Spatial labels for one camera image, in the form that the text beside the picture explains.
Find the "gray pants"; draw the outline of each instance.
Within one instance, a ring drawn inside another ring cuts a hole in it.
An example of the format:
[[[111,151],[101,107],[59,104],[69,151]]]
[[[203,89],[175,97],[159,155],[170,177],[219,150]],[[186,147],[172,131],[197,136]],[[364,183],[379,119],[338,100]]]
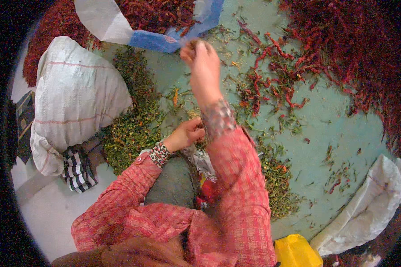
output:
[[[165,203],[194,209],[197,183],[193,171],[183,156],[170,158],[146,195],[144,204]]]

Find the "green painted floor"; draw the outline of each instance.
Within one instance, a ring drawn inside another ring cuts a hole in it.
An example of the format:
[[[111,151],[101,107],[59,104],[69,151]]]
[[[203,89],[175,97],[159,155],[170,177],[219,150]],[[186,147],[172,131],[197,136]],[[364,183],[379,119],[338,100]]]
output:
[[[240,28],[232,14],[238,11],[239,6],[243,7],[241,14],[247,18],[246,23],[253,32],[260,31],[261,34],[270,32],[271,37],[275,39],[283,35],[279,26],[287,25],[288,20],[284,13],[277,14],[277,1],[269,3],[260,0],[226,0],[220,23],[234,31],[235,37],[239,35]],[[213,46],[219,52],[220,58],[228,64],[231,61],[240,63],[240,70],[235,66],[222,67],[222,79],[227,74],[236,76],[239,72],[246,72],[254,65],[255,57],[253,55],[238,58],[237,51],[246,49],[241,43],[231,42],[223,46],[222,41],[216,40],[213,42]],[[233,53],[233,56],[229,57],[229,53],[226,52],[221,53],[223,47]],[[284,46],[283,50],[289,52],[291,48],[299,51],[300,44],[292,41]],[[110,53],[112,53],[112,49],[106,52],[108,55],[111,55]],[[144,55],[154,73],[159,92],[166,95],[171,93],[174,88],[179,88],[179,93],[190,90],[188,85],[190,77],[185,75],[190,70],[182,62],[178,53],[163,54],[146,51]],[[379,117],[372,114],[359,114],[347,118],[346,110],[350,105],[349,96],[340,93],[340,89],[336,86],[327,88],[326,83],[329,81],[326,77],[320,78],[313,91],[309,91],[313,79],[308,77],[306,82],[306,84],[299,83],[295,86],[296,92],[293,98],[293,102],[297,103],[301,103],[305,97],[310,99],[304,108],[295,110],[295,115],[305,125],[303,126],[303,133],[294,136],[290,134],[289,130],[286,130],[283,134],[276,135],[276,139],[273,141],[278,144],[281,143],[285,147],[286,155],[282,159],[289,158],[293,164],[291,172],[294,179],[290,180],[290,187],[293,192],[304,196],[306,201],[302,202],[300,211],[296,214],[272,223],[273,239],[300,233],[310,240],[326,227],[337,216],[339,208],[350,200],[351,194],[363,183],[364,177],[375,159],[381,153],[391,158],[385,147],[385,142],[381,142],[382,123]],[[230,103],[237,104],[239,102],[237,95],[235,95],[236,89],[233,83],[223,84],[221,90]],[[196,101],[191,94],[187,93],[181,98],[185,100],[186,110],[193,109]],[[162,99],[161,104],[163,109],[169,112],[168,106],[172,102],[168,99]],[[271,126],[274,126],[275,129],[279,128],[278,117],[286,114],[286,112],[280,111],[278,114],[270,116],[269,112],[273,107],[272,105],[261,106],[258,120],[251,120],[255,123],[256,128],[269,129]],[[176,116],[168,115],[163,124],[164,132],[171,133],[172,128],[185,119],[187,119],[185,111],[181,111]],[[310,144],[304,141],[305,138],[310,139]],[[350,162],[352,165],[350,188],[345,189],[343,193],[338,190],[338,187],[332,194],[325,193],[325,190],[331,188],[331,184],[325,187],[331,174],[329,166],[323,166],[329,145],[338,146],[333,152],[334,171],[343,162]],[[353,170],[358,173],[356,182]],[[314,202],[312,207],[310,207],[309,200]]]

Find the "red stripe on sack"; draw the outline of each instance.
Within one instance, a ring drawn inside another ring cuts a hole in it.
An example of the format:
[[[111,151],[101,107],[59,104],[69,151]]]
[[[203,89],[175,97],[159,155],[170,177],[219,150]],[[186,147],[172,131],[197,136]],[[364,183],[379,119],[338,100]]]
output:
[[[108,67],[108,66],[88,66],[88,65],[82,65],[78,63],[68,63],[65,61],[49,61],[47,65],[65,65],[65,66],[79,66],[79,67],[90,67],[90,68],[104,68],[104,69],[114,69],[113,67]]]
[[[107,116],[113,119],[112,116],[108,115],[108,114],[96,114],[95,116],[91,117],[91,118],[84,118],[84,119],[77,119],[77,120],[65,120],[65,121],[59,121],[59,120],[34,120],[34,122],[38,123],[38,124],[68,124],[68,123],[76,123],[76,122],[82,122],[85,120],[92,120],[95,119],[98,116]]]

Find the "left hand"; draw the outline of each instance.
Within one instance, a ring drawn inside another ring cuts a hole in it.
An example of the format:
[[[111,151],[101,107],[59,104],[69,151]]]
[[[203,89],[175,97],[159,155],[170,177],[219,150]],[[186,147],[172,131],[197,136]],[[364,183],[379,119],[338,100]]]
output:
[[[171,153],[189,147],[195,141],[201,140],[205,136],[205,129],[198,128],[198,125],[201,123],[202,120],[200,117],[182,122],[175,131],[163,141],[163,144]]]

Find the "leopard print sleeve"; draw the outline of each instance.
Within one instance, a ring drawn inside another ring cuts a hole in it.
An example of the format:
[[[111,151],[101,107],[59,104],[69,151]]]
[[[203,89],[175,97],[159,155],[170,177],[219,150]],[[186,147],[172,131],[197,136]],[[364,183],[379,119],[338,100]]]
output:
[[[224,99],[220,99],[218,102],[208,106],[205,113],[202,112],[201,117],[208,142],[210,143],[219,136],[236,129],[233,110],[231,110],[229,103]]]
[[[149,154],[153,163],[155,163],[159,168],[162,168],[171,157],[171,153],[168,148],[165,147],[163,142],[159,142],[159,144],[150,150]]]

